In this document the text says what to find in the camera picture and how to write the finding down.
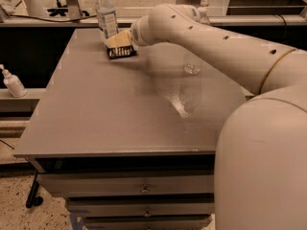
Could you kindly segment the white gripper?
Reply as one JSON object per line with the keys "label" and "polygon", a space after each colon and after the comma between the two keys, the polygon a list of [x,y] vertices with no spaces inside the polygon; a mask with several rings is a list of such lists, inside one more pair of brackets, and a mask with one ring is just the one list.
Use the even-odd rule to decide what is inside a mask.
{"label": "white gripper", "polygon": [[153,45],[153,35],[149,26],[149,17],[143,16],[131,24],[130,31],[124,30],[110,37],[106,41],[108,48],[126,47],[131,45],[132,41],[138,46]]}

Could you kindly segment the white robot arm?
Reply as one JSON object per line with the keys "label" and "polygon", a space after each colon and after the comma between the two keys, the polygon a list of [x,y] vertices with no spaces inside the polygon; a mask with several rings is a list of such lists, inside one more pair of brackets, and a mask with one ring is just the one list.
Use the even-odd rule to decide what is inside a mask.
{"label": "white robot arm", "polygon": [[213,27],[191,5],[161,4],[112,35],[118,49],[179,45],[249,97],[226,119],[214,168],[216,230],[307,230],[306,53]]}

